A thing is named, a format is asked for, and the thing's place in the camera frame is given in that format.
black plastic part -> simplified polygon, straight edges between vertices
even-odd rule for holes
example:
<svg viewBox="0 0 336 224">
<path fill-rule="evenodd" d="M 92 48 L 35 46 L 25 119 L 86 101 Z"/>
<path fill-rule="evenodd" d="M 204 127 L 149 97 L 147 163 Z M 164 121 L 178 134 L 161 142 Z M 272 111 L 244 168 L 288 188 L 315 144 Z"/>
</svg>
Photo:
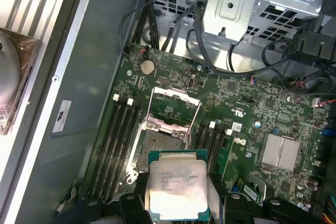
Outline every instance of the black plastic part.
<svg viewBox="0 0 336 224">
<path fill-rule="evenodd" d="M 247 209 L 247 199 L 244 196 L 232 193 L 224 200 L 224 223 L 254 224 L 252 214 Z"/>
<path fill-rule="evenodd" d="M 152 224 L 149 212 L 137 194 L 124 194 L 119 199 L 120 215 L 123 224 Z"/>
<path fill-rule="evenodd" d="M 336 17 L 336 0 L 323 0 L 321 13 L 327 16 Z"/>
<path fill-rule="evenodd" d="M 274 205 L 272 201 L 276 200 L 280 204 Z M 278 219 L 288 224 L 323 224 L 324 222 L 310 213 L 302 210 L 294 204 L 280 198 L 270 198 L 263 202 L 265 216 Z"/>
<path fill-rule="evenodd" d="M 87 224 L 101 217 L 103 203 L 98 199 L 83 199 L 54 218 L 50 224 Z"/>
<path fill-rule="evenodd" d="M 302 31 L 294 36 L 292 43 L 287 47 L 286 55 L 299 62 L 319 57 L 335 62 L 334 53 L 336 39 L 328 35 L 313 31 Z"/>
</svg>

motherboard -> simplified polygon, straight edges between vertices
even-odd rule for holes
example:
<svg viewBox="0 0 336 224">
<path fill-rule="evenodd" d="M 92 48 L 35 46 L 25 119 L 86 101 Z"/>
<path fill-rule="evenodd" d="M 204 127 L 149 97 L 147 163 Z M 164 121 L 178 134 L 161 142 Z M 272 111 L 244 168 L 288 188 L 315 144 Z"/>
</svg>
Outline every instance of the motherboard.
<svg viewBox="0 0 336 224">
<path fill-rule="evenodd" d="M 308 210 L 318 188 L 312 171 L 328 105 L 313 108 L 310 97 L 269 95 L 257 90 L 250 77 L 222 77 L 193 60 L 140 45 L 131 44 L 128 54 L 122 59 L 111 101 L 124 99 L 133 108 L 119 115 L 112 103 L 111 114 L 104 116 L 109 124 L 115 120 L 111 115 L 118 116 L 115 129 L 122 120 L 127 122 L 123 131 L 114 133 L 114 138 L 127 143 L 113 143 L 113 129 L 106 123 L 106 143 L 97 144 L 89 166 L 89 171 L 102 178 L 91 183 L 91 192 L 97 191 L 93 188 L 99 183 L 109 185 L 113 186 L 107 189 L 112 197 L 126 178 L 131 184 L 127 169 L 132 165 L 135 173 L 145 172 L 150 150 L 205 148 L 208 172 L 219 173 L 229 191 L 245 193 L 258 204 L 274 195 Z M 281 86 L 271 83 L 258 81 L 258 87 L 282 92 Z M 179 133 L 165 138 L 168 131 L 149 133 L 155 124 L 139 130 L 138 125 L 148 118 L 186 129 L 188 136 Z M 110 153 L 120 150 L 119 157 L 108 157 L 108 148 Z M 104 158 L 109 159 L 100 165 Z M 109 171 L 117 160 L 118 170 Z M 102 175 L 104 170 L 109 174 Z M 109 177 L 113 182 L 107 183 Z"/>
</svg>

black cable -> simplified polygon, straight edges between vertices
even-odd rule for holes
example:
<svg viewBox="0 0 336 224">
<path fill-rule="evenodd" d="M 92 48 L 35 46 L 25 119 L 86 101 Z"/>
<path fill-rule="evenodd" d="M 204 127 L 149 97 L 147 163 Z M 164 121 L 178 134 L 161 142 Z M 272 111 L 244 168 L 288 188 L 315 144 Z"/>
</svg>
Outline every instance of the black cable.
<svg viewBox="0 0 336 224">
<path fill-rule="evenodd" d="M 134 34 L 132 36 L 131 41 L 136 44 L 140 44 L 143 28 L 146 23 L 146 19 L 148 16 L 148 8 L 144 8 L 140 14 L 140 17 L 138 19 L 137 25 L 135 26 Z"/>
<path fill-rule="evenodd" d="M 124 23 L 126 21 L 126 19 L 131 16 L 133 13 L 137 12 L 138 10 L 141 10 L 142 8 L 148 6 L 149 4 L 153 3 L 154 0 L 149 0 L 146 3 L 144 3 L 143 5 L 140 5 L 139 7 L 137 7 L 136 9 L 128 12 L 125 14 L 125 16 L 122 17 L 121 21 L 120 21 L 120 25 L 119 25 L 119 34 L 118 34 L 118 39 L 119 39 L 119 47 L 120 47 L 120 51 L 125 55 L 125 56 L 130 56 L 128 53 L 125 52 L 124 48 L 123 48 L 123 42 L 122 42 L 122 29 L 124 26 Z"/>
<path fill-rule="evenodd" d="M 170 40 L 172 39 L 173 35 L 174 35 L 174 31 L 175 31 L 175 27 L 176 25 L 179 23 L 179 21 L 188 16 L 193 10 L 194 10 L 194 6 L 196 4 L 197 1 L 195 1 L 195 3 L 186 11 L 184 11 L 182 14 L 180 14 L 176 19 L 174 19 L 173 21 L 173 25 L 169 28 L 168 34 L 167 34 L 167 39 L 165 40 L 165 42 L 162 45 L 161 51 L 166 51 L 167 47 L 169 45 Z"/>
<path fill-rule="evenodd" d="M 243 76 L 253 76 L 256 74 L 260 74 L 263 73 L 267 70 L 270 70 L 272 68 L 275 68 L 281 64 L 284 64 L 285 62 L 287 62 L 287 59 L 278 61 L 275 64 L 271 64 L 265 68 L 261 68 L 261 69 L 257 69 L 257 70 L 253 70 L 253 71 L 248 71 L 248 72 L 240 72 L 240 73 L 232 73 L 232 72 L 224 72 L 224 71 L 220 71 L 217 70 L 217 68 L 213 65 L 213 63 L 210 60 L 210 57 L 204 47 L 203 44 L 203 40 L 202 40 L 202 22 L 201 22 L 201 10 L 199 7 L 196 8 L 195 11 L 195 32 L 196 32 L 196 39 L 197 39 L 197 43 L 198 43 L 198 47 L 201 51 L 201 54 L 203 56 L 203 58 L 205 59 L 205 61 L 207 62 L 207 64 L 209 65 L 209 67 L 211 68 L 211 70 L 221 76 L 225 76 L 225 77 L 243 77 Z"/>
<path fill-rule="evenodd" d="M 269 47 L 271 47 L 271 46 L 274 46 L 274 45 L 276 45 L 276 44 L 279 44 L 279 43 L 289 43 L 289 42 L 291 42 L 291 39 L 279 39 L 279 40 L 275 40 L 275 41 L 273 41 L 273 42 L 271 42 L 270 44 L 268 44 L 264 49 L 263 49 L 263 51 L 262 51 L 262 53 L 261 53 L 261 59 L 262 59 L 262 62 L 265 64 L 265 66 L 267 67 L 267 66 L 269 66 L 269 65 L 271 65 L 270 63 L 269 63 L 269 61 L 267 60 L 267 57 L 266 57 L 266 50 L 269 48 Z M 272 69 L 272 71 L 273 72 L 275 72 L 278 76 L 279 76 L 279 80 L 281 80 L 281 78 L 282 78 L 282 74 L 280 73 L 280 71 L 279 70 L 277 70 L 277 69 Z"/>
<path fill-rule="evenodd" d="M 286 75 L 286 73 L 287 73 L 287 71 L 288 71 L 288 69 L 289 69 L 289 67 L 290 67 L 291 64 L 292 64 L 292 62 L 290 61 L 290 62 L 286 65 L 285 69 L 283 70 L 282 78 L 281 78 L 281 85 L 282 85 L 282 87 L 283 87 L 285 90 L 287 90 L 289 93 L 297 94 L 297 95 L 302 95 L 302 96 L 310 96 L 310 95 L 334 95 L 334 96 L 336 96 L 335 93 L 326 93 L 326 92 L 325 92 L 325 93 L 323 93 L 323 92 L 321 92 L 321 93 L 307 93 L 307 92 L 309 92 L 309 91 L 298 92 L 298 91 L 289 90 L 288 87 L 285 85 L 285 75 Z"/>
<path fill-rule="evenodd" d="M 155 17 L 155 9 L 154 4 L 151 3 L 149 6 L 149 12 L 148 12 L 148 21 L 150 25 L 150 36 L 151 36 L 151 46 L 154 49 L 159 49 L 159 32 L 158 32 L 158 25 L 156 23 L 156 17 Z"/>
<path fill-rule="evenodd" d="M 190 40 L 190 35 L 191 33 L 195 31 L 195 29 L 190 29 L 187 33 L 187 37 L 185 39 L 185 47 L 187 49 L 188 54 L 191 56 L 191 58 L 193 58 L 194 61 L 198 62 L 199 64 L 201 64 L 203 67 L 207 67 L 207 63 L 204 60 L 198 59 L 193 52 L 191 52 L 190 47 L 189 47 L 189 40 Z"/>
<path fill-rule="evenodd" d="M 231 44 L 230 48 L 229 48 L 229 51 L 228 51 L 229 68 L 232 72 L 235 72 L 235 69 L 233 68 L 233 65 L 232 65 L 232 53 L 233 53 L 233 50 L 235 49 L 235 47 L 236 47 L 236 45 Z"/>
</svg>

chipset heatsink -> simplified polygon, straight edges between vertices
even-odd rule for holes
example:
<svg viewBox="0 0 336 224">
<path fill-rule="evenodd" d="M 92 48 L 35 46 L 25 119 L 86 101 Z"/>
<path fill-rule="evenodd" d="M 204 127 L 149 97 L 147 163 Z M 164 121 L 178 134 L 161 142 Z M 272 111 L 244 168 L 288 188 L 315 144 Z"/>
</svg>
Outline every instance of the chipset heatsink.
<svg viewBox="0 0 336 224">
<path fill-rule="evenodd" d="M 266 134 L 259 162 L 293 172 L 299 147 L 292 139 Z"/>
</svg>

metal bracket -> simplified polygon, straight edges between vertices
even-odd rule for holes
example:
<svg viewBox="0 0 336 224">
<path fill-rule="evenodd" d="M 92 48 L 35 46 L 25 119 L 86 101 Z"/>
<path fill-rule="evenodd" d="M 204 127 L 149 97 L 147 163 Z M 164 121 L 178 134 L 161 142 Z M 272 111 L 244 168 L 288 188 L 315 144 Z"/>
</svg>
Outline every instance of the metal bracket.
<svg viewBox="0 0 336 224">
<path fill-rule="evenodd" d="M 237 44 L 246 33 L 255 0 L 208 0 L 204 31 Z"/>
<path fill-rule="evenodd" d="M 151 108 L 151 105 L 152 105 L 152 100 L 153 100 L 154 94 L 162 94 L 162 95 L 166 95 L 166 96 L 169 96 L 169 97 L 178 97 L 182 101 L 185 101 L 186 103 L 195 105 L 197 108 L 196 108 L 196 112 L 195 112 L 195 115 L 193 117 L 193 120 L 192 120 L 191 124 L 190 125 L 185 125 L 185 126 L 179 126 L 179 125 L 176 125 L 176 124 L 171 124 L 170 125 L 170 124 L 166 124 L 162 120 L 154 118 L 150 114 L 150 108 Z M 173 137 L 181 139 L 186 144 L 185 148 L 189 149 L 190 142 L 191 142 L 191 128 L 192 128 L 192 125 L 194 124 L 194 121 L 196 119 L 196 116 L 198 114 L 198 111 L 199 111 L 199 108 L 201 107 L 201 105 L 202 105 L 202 103 L 201 103 L 200 100 L 189 97 L 186 94 L 186 92 L 184 92 L 182 90 L 162 89 L 162 88 L 158 88 L 158 87 L 154 87 L 152 89 L 152 94 L 151 94 L 149 105 L 148 105 L 147 115 L 146 115 L 145 119 L 139 125 L 138 131 L 136 133 L 135 140 L 134 140 L 134 143 L 133 143 L 133 147 L 132 147 L 132 150 L 131 150 L 131 153 L 130 153 L 129 161 L 127 163 L 127 167 L 126 167 L 127 180 L 126 180 L 126 182 L 128 184 L 133 184 L 133 182 L 137 179 L 137 177 L 139 175 L 138 171 L 136 171 L 135 168 L 133 167 L 132 161 L 133 161 L 133 158 L 134 158 L 134 155 L 135 155 L 136 147 L 138 145 L 141 132 L 145 131 L 145 130 L 151 130 L 151 131 L 156 131 L 156 132 L 162 131 L 162 132 L 165 132 L 165 133 L 169 133 Z"/>
<path fill-rule="evenodd" d="M 152 105 L 152 100 L 153 100 L 153 95 L 154 94 L 162 94 L 162 95 L 166 95 L 168 97 L 178 97 L 180 98 L 182 101 L 185 101 L 186 103 L 191 103 L 193 105 L 195 105 L 197 107 L 196 109 L 196 113 L 194 115 L 194 118 L 190 124 L 190 126 L 187 128 L 187 134 L 190 133 L 191 128 L 194 124 L 194 121 L 196 119 L 196 116 L 198 114 L 199 108 L 201 107 L 202 103 L 200 100 L 195 99 L 195 98 L 191 98 L 187 95 L 187 93 L 183 90 L 178 90 L 178 89 L 162 89 L 162 88 L 158 88 L 158 87 L 154 87 L 152 89 L 152 94 L 151 94 L 151 98 L 149 100 L 149 105 L 148 105 L 148 111 L 147 111 L 147 116 L 146 116 L 146 122 L 150 121 L 149 120 L 149 113 L 150 113 L 150 109 L 151 109 L 151 105 Z"/>
</svg>

